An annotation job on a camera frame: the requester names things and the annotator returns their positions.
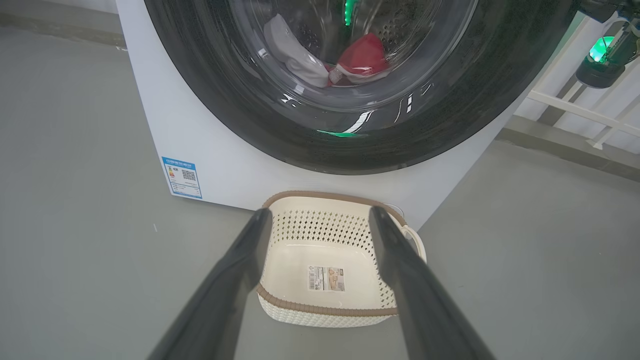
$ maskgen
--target washing machine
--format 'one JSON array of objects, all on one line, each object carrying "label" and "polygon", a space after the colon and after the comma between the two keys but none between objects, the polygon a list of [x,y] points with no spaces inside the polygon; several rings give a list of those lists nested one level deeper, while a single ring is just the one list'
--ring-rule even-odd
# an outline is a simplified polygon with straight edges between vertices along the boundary
[{"label": "washing machine", "polygon": [[414,228],[508,121],[577,9],[572,0],[118,2],[172,194],[253,210],[287,190],[340,193],[390,204]]}]

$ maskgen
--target basket handle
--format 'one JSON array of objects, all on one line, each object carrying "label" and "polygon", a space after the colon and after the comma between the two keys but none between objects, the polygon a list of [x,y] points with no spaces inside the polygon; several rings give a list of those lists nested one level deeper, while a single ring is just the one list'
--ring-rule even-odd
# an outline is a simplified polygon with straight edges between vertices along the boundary
[{"label": "basket handle", "polygon": [[407,234],[409,234],[411,236],[413,242],[415,242],[416,249],[418,249],[418,256],[420,256],[420,258],[426,263],[427,252],[426,250],[424,250],[424,244],[422,242],[422,239],[420,238],[420,235],[418,235],[415,230],[409,227],[409,225],[402,226],[400,228],[400,231],[402,232],[402,235],[406,236]]}]

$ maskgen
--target white plastic basket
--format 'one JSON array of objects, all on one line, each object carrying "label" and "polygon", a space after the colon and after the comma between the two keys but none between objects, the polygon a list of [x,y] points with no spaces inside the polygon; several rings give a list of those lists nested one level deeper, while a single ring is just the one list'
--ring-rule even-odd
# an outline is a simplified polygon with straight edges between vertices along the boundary
[{"label": "white plastic basket", "polygon": [[[356,327],[397,314],[394,293],[378,274],[369,231],[373,205],[392,215],[426,261],[417,233],[380,202],[329,193],[285,192],[265,203],[273,214],[273,226],[257,291],[270,317],[296,325]],[[325,281],[316,290],[314,284],[317,287],[320,279]]]}]

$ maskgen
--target sticker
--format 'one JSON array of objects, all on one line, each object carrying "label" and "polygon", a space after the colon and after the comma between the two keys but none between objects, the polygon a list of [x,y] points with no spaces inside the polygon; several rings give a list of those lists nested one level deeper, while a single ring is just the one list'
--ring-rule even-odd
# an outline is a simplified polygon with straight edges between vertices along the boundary
[{"label": "sticker", "polygon": [[308,289],[344,291],[344,269],[330,266],[309,266]]},{"label": "sticker", "polygon": [[171,183],[171,191],[176,195],[184,195],[202,199],[196,165],[185,161],[162,157],[164,171]]}]

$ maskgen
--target basket rim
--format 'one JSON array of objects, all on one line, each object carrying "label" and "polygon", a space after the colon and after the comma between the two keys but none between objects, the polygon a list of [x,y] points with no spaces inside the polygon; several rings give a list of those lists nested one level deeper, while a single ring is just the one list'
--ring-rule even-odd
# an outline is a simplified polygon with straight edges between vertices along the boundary
[{"label": "basket rim", "polygon": [[256,292],[258,293],[258,296],[262,297],[271,305],[282,309],[301,311],[303,313],[354,317],[392,316],[398,314],[397,307],[388,307],[386,309],[339,309],[337,307],[313,306],[300,304],[299,302],[286,301],[273,296],[262,286],[262,284],[259,283],[256,288]]},{"label": "basket rim", "polygon": [[[330,200],[340,200],[347,202],[355,202],[357,204],[369,205],[369,206],[381,206],[387,212],[396,218],[400,226],[405,226],[406,221],[404,218],[390,206],[371,199],[366,199],[363,197],[351,196],[351,195],[342,195],[338,193],[324,193],[324,192],[306,192],[306,191],[288,191],[277,193],[274,196],[270,197],[264,204],[263,208],[270,207],[274,202],[284,199],[286,197],[313,197],[317,199],[330,199]],[[300,304],[299,302],[291,302],[282,300],[270,294],[270,292],[265,289],[261,283],[258,283],[258,287],[256,288],[256,292],[258,296],[262,297],[266,302],[271,305],[280,307],[282,309],[302,311],[304,313],[312,313],[312,314],[320,314],[320,315],[333,315],[333,316],[355,316],[355,317],[369,317],[369,316],[392,316],[397,315],[397,307],[388,307],[385,309],[339,309],[337,307],[324,307],[324,306],[312,306]]]},{"label": "basket rim", "polygon": [[366,199],[364,197],[343,195],[339,193],[306,192],[306,191],[297,191],[297,190],[281,192],[267,199],[267,201],[264,202],[262,207],[268,208],[271,205],[273,205],[274,202],[280,199],[284,199],[286,197],[313,197],[317,199],[329,199],[329,200],[340,200],[340,201],[346,201],[346,202],[355,202],[357,204],[363,204],[363,205],[369,205],[369,206],[380,206],[385,210],[387,210],[387,213],[393,216],[398,221],[398,223],[400,223],[401,227],[406,225],[406,221],[404,220],[402,215],[400,215],[396,210],[393,210],[389,205],[386,205],[380,201]]}]

